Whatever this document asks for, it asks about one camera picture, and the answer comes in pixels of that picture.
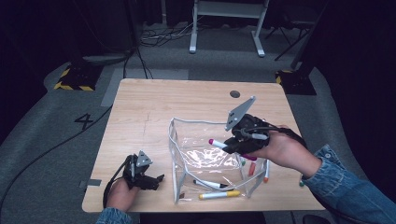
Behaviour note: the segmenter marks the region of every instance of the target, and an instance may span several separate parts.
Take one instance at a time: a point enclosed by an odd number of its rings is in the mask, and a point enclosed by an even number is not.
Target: denim sleeve
[[[319,170],[304,183],[329,206],[368,223],[396,223],[396,205],[371,182],[358,179],[326,145],[315,154]]]
[[[132,219],[117,208],[105,208],[96,224],[132,224]]]

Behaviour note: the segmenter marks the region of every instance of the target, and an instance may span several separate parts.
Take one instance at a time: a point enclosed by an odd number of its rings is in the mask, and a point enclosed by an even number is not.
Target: black base with hazard tape
[[[275,73],[275,78],[286,94],[317,95],[309,77],[299,76],[298,71],[279,70]]]
[[[102,70],[103,66],[75,67],[70,64],[62,73],[54,89],[94,91]]]

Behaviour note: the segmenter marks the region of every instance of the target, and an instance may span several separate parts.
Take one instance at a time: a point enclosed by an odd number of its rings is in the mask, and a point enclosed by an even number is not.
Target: table top
[[[233,98],[231,91],[238,91]],[[237,197],[174,203],[172,158],[168,127],[172,118],[226,122],[228,112],[250,96],[256,101],[248,113],[299,133],[286,95],[275,83],[218,82],[161,79],[121,81],[106,126],[82,208],[101,212],[103,192],[110,178],[131,154],[143,150],[153,163],[146,175],[165,174],[157,190],[140,190],[131,212],[215,212],[321,210],[308,187],[299,187],[300,173],[271,163],[269,181],[261,183],[251,198]]]

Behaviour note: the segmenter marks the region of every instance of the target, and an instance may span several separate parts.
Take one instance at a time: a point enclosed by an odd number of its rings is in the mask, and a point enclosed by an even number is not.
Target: clear pouch
[[[228,190],[238,190],[240,196],[249,198],[263,181],[266,159],[250,161],[209,144],[209,139],[222,143],[231,137],[224,127],[225,123],[219,122],[171,119],[169,148],[175,203],[200,200],[201,194]]]

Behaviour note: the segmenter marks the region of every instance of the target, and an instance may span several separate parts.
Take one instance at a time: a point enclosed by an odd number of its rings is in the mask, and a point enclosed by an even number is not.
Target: hand
[[[117,180],[108,193],[106,207],[113,207],[122,212],[127,212],[132,207],[134,198],[139,190],[139,187],[129,189],[124,178]]]
[[[307,178],[319,169],[321,159],[312,155],[299,142],[277,131],[271,131],[269,134],[270,142],[268,146],[248,155],[265,158],[280,166],[297,170]]]

